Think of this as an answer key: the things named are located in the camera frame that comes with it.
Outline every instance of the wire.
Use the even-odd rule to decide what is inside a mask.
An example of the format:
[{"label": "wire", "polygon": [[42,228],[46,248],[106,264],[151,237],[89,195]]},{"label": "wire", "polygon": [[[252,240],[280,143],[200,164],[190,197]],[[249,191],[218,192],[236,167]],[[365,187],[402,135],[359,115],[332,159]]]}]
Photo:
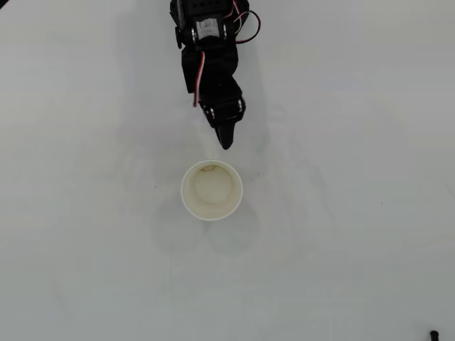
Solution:
[{"label": "wire", "polygon": [[230,9],[230,12],[223,16],[223,19],[229,18],[232,15],[232,13],[234,13],[234,1],[232,2],[232,8]]},{"label": "wire", "polygon": [[205,53],[204,51],[201,51],[202,56],[200,58],[200,66],[198,70],[198,74],[196,76],[196,85],[194,88],[194,102],[193,102],[193,107],[197,107],[199,103],[199,85],[200,85],[200,79],[202,78],[202,71],[204,70],[204,64],[205,64]]},{"label": "wire", "polygon": [[234,3],[235,11],[237,12],[237,15],[238,15],[237,18],[240,18],[239,28],[235,31],[235,34],[237,34],[242,29],[243,22],[242,22],[242,17],[240,16],[240,10],[239,10],[239,5],[237,4],[237,0],[232,0],[232,2]]},{"label": "wire", "polygon": [[261,31],[261,26],[262,26],[261,18],[260,18],[260,17],[256,14],[256,12],[254,12],[254,11],[242,12],[242,13],[239,14],[239,16],[234,20],[234,22],[236,22],[237,20],[240,20],[240,23],[242,23],[242,17],[243,17],[246,13],[251,13],[252,15],[254,15],[254,16],[257,18],[257,22],[258,22],[257,31],[256,31],[256,33],[253,35],[253,37],[248,38],[248,39],[245,39],[245,40],[238,40],[238,41],[235,42],[236,44],[245,44],[245,43],[248,43],[249,41],[251,41],[251,40],[253,40],[254,38],[256,38],[256,36],[259,34],[259,31]]}]

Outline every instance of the white paper cup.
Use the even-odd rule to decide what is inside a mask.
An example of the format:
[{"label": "white paper cup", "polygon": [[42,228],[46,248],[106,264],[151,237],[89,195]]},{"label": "white paper cup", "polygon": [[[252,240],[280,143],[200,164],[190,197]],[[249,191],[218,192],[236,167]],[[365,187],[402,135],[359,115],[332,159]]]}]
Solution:
[{"label": "white paper cup", "polygon": [[221,220],[239,207],[243,196],[242,179],[227,163],[205,160],[188,169],[181,194],[186,209],[196,218]]}]

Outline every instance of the red wire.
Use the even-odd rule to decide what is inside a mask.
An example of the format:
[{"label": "red wire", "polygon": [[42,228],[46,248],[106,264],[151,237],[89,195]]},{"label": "red wire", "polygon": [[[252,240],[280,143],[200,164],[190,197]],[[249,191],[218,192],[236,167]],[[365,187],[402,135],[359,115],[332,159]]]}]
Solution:
[{"label": "red wire", "polygon": [[202,71],[204,70],[204,63],[205,63],[205,53],[201,51],[201,58],[200,58],[200,66],[198,70],[198,75],[196,76],[196,85],[194,87],[194,102],[193,107],[197,107],[199,103],[199,85],[200,79],[202,78]]},{"label": "red wire", "polygon": [[232,15],[232,13],[234,13],[234,2],[232,2],[232,8],[230,9],[230,12],[223,16],[223,19],[229,18]]},{"label": "red wire", "polygon": [[239,40],[239,41],[236,41],[235,43],[236,44],[245,44],[245,43],[248,43],[249,41],[253,40],[254,38],[256,38],[256,36],[259,34],[259,31],[261,31],[261,26],[262,26],[262,22],[261,22],[261,18],[256,14],[256,12],[254,11],[246,11],[246,12],[242,12],[234,21],[237,21],[237,20],[242,20],[242,16],[244,16],[246,13],[251,13],[253,14],[256,18],[257,18],[257,22],[259,23],[258,27],[257,27],[257,31],[256,33],[253,35],[253,37],[251,38],[248,38],[248,39],[245,39],[245,40]]}]

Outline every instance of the black object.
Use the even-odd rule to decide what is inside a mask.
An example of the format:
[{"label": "black object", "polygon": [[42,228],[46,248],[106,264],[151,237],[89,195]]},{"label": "black object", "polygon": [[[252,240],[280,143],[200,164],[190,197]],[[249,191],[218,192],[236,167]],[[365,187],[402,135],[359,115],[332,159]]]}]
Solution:
[{"label": "black object", "polygon": [[[250,10],[247,0],[235,3],[240,13]],[[171,16],[177,24],[177,45],[185,45],[182,68],[188,93],[197,91],[196,78],[205,54],[199,105],[221,146],[229,149],[235,124],[245,113],[242,90],[232,77],[238,65],[235,32],[240,27],[240,21],[234,21],[238,14],[233,0],[172,0]]]},{"label": "black object", "polygon": [[432,330],[429,334],[432,341],[439,341],[439,333],[436,330]]}]

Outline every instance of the white table surface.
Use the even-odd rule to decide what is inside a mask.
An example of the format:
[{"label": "white table surface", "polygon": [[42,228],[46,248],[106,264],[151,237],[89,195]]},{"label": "white table surface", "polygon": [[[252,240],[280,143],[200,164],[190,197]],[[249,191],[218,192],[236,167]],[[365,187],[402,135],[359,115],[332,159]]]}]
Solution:
[{"label": "white table surface", "polygon": [[[229,151],[168,6],[0,10],[0,338],[455,340],[455,2],[252,0]],[[181,203],[205,158],[225,221]]]}]

